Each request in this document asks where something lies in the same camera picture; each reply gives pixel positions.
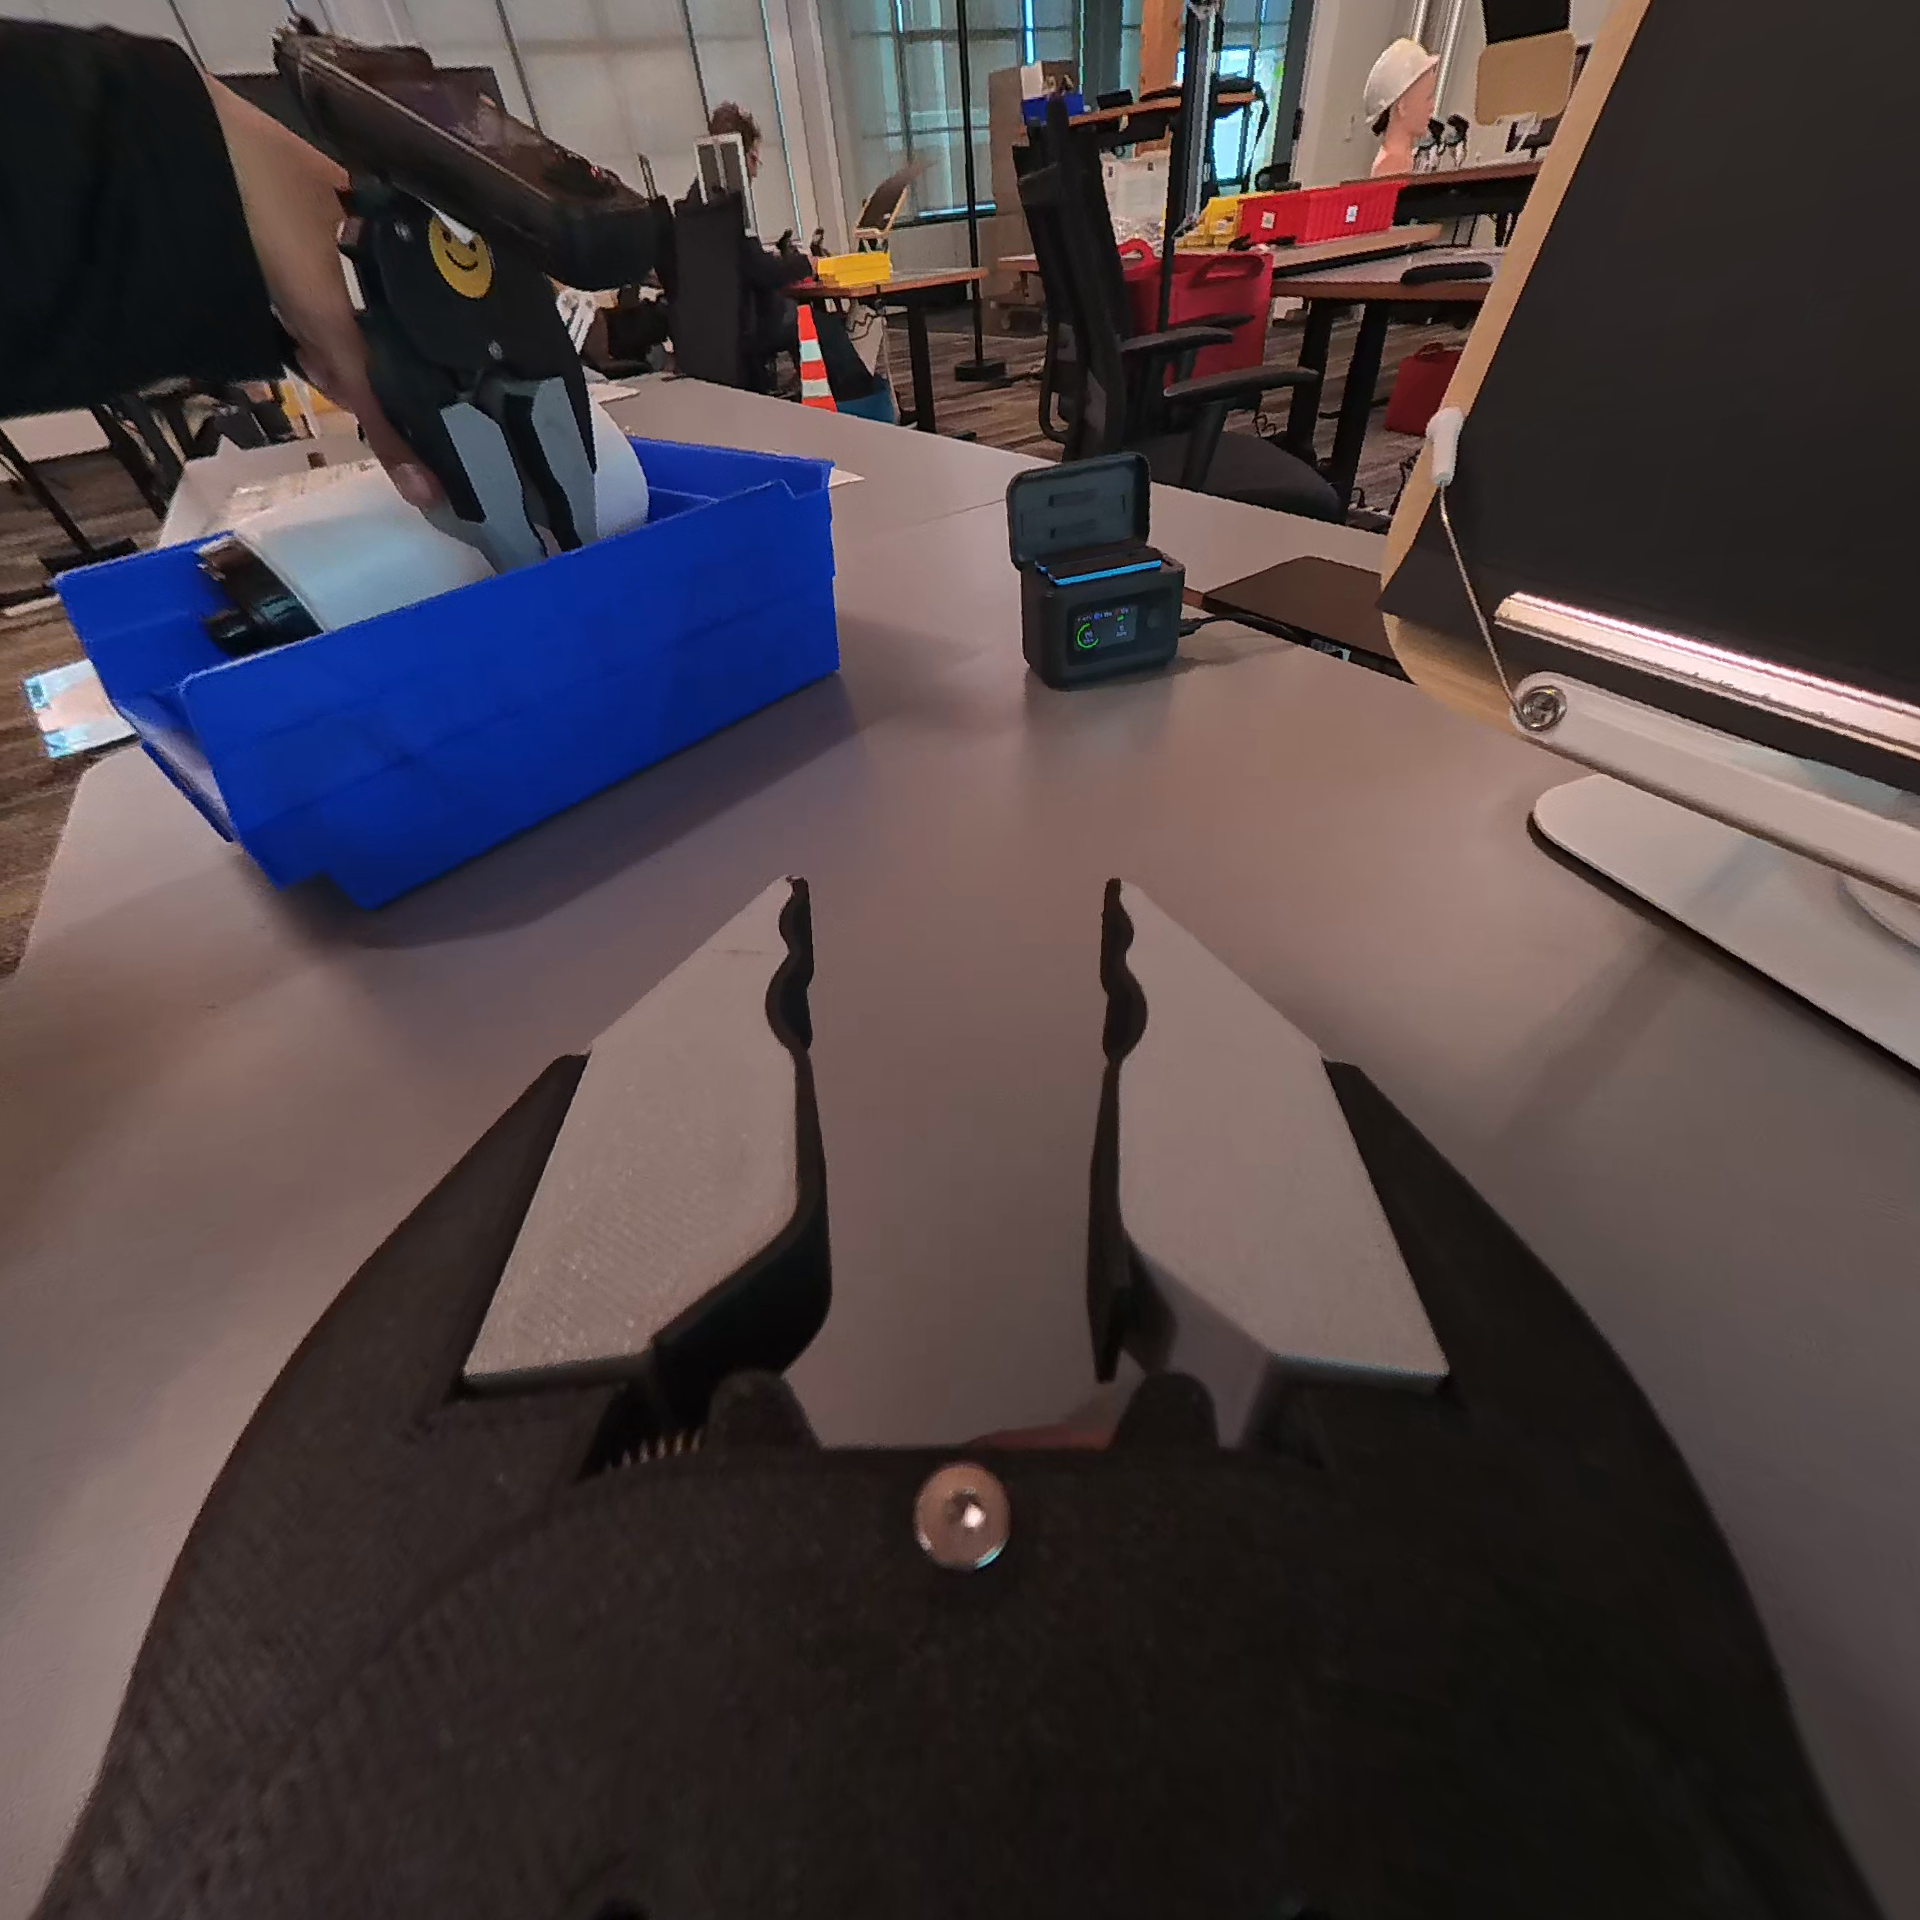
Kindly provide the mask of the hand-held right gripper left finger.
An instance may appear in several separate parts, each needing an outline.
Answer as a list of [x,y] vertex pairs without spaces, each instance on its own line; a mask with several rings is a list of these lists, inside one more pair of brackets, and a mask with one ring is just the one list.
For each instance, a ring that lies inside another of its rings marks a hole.
[[462,1361],[472,1394],[784,1377],[831,1302],[814,907],[767,881],[589,1045]]

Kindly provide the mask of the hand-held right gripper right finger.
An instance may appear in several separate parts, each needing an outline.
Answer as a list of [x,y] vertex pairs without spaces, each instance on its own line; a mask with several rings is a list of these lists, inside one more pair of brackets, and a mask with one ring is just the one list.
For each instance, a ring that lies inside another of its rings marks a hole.
[[1101,888],[1096,980],[1096,1386],[1194,1377],[1222,1447],[1252,1447],[1290,1386],[1444,1393],[1446,1353],[1328,1052],[1128,877]]

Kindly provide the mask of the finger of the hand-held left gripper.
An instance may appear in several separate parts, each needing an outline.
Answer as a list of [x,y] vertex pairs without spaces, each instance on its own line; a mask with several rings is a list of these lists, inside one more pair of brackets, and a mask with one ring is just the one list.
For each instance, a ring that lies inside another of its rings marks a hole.
[[547,543],[530,510],[505,424],[470,399],[444,406],[439,419],[461,483],[444,479],[447,502],[432,510],[432,523],[491,557],[492,574],[546,565]]
[[511,454],[546,557],[599,537],[599,441],[589,367],[511,373]]

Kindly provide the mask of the white paper roll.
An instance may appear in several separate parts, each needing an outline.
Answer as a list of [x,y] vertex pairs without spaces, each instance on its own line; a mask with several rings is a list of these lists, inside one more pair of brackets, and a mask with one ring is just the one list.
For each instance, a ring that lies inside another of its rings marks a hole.
[[[511,433],[511,389],[472,399]],[[599,537],[651,523],[654,498],[638,451],[594,406],[599,441]],[[245,537],[277,574],[299,589],[325,631],[416,610],[422,600],[497,579],[491,557],[447,537],[432,510],[416,510],[395,479],[358,474],[320,492],[258,510],[223,528]]]

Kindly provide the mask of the blue plastic bin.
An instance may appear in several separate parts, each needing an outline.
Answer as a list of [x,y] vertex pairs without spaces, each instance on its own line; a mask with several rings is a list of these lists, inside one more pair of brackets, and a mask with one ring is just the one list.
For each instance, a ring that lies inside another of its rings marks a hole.
[[836,671],[831,466],[633,441],[642,528],[223,659],[189,543],[58,579],[111,702],[277,881],[384,907]]

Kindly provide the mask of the person's left hand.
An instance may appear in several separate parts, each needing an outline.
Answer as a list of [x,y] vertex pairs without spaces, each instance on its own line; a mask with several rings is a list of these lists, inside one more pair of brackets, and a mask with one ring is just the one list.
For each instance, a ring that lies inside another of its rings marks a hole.
[[331,406],[355,412],[366,444],[416,510],[444,510],[439,479],[391,424],[369,382],[369,345],[341,254],[348,176],[217,73],[202,80],[232,149],[268,307],[294,338],[294,362]]

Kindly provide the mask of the clear plastic packet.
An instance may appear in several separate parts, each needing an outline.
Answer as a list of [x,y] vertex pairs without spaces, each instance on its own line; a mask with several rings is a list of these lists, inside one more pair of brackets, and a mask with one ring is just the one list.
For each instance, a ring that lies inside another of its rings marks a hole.
[[264,451],[219,444],[208,457],[189,457],[182,471],[153,543],[174,548],[217,537],[258,510],[348,483],[358,474],[384,479],[379,457],[343,441]]

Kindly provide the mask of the shiny foil sheet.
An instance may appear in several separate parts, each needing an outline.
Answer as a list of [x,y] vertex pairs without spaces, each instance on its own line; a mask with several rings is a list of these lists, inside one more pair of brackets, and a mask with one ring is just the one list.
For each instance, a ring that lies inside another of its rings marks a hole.
[[133,737],[128,716],[111,702],[88,659],[26,671],[22,694],[46,759],[88,759]]

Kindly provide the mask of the black office chair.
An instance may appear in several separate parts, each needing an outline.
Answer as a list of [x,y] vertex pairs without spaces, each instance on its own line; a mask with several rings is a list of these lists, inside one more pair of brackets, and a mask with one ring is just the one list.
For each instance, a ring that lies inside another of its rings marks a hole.
[[1232,327],[1122,327],[1134,326],[1134,303],[1096,146],[1093,131],[1073,123],[1063,99],[1050,99],[1030,131],[1018,176],[1050,307],[1073,336],[1078,393],[1063,457],[1136,454],[1154,483],[1344,523],[1344,498],[1306,454],[1259,431],[1232,431],[1237,412],[1263,412],[1268,393],[1319,399],[1319,367],[1252,362],[1195,373],[1195,353],[1228,345]]

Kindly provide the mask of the dark charging case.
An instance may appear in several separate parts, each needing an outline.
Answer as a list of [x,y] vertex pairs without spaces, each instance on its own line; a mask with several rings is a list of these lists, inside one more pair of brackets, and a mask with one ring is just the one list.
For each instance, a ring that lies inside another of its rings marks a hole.
[[1154,543],[1154,471],[1136,451],[1030,471],[1005,502],[1038,684],[1073,694],[1172,668],[1187,567]]

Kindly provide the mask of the white board stand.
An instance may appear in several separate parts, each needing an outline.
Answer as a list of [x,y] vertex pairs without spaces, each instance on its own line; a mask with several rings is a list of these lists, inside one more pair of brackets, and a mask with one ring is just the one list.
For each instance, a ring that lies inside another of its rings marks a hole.
[[1496,610],[1512,729],[1582,770],[1533,827],[1920,1065],[1920,709],[1540,591]]

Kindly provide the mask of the dark smartphone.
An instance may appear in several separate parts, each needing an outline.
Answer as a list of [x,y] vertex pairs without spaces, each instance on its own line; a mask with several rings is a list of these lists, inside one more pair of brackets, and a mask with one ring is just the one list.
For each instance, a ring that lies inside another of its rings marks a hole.
[[1376,567],[1339,557],[1288,557],[1222,589],[1200,589],[1195,610],[1407,684],[1407,668],[1395,663],[1386,636]]

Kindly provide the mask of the red basket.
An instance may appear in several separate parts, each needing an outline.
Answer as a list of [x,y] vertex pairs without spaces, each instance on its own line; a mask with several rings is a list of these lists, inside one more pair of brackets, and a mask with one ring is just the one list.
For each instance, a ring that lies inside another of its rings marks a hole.
[[1184,326],[1228,327],[1222,345],[1195,350],[1194,373],[1259,367],[1273,326],[1273,254],[1268,250],[1177,250],[1172,295],[1162,297],[1162,254],[1148,241],[1117,246],[1128,313],[1122,336],[1162,336]]

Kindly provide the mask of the red storage bin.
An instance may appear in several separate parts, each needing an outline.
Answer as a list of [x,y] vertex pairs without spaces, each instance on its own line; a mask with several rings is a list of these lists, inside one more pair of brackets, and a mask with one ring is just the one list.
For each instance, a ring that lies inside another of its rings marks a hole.
[[1304,250],[1304,246],[1384,235],[1395,224],[1402,183],[1407,181],[1384,176],[1384,181],[1344,181],[1319,188],[1288,183],[1288,188],[1237,195],[1232,246]]

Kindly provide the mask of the mannequin head with cap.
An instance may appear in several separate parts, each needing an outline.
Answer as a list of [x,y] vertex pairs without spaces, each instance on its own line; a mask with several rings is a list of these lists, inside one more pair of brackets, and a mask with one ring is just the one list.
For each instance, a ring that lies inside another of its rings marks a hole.
[[1376,135],[1372,176],[1414,176],[1419,149],[1425,140],[1432,111],[1436,111],[1436,55],[1402,37],[1394,38],[1369,87],[1362,87],[1362,116]]

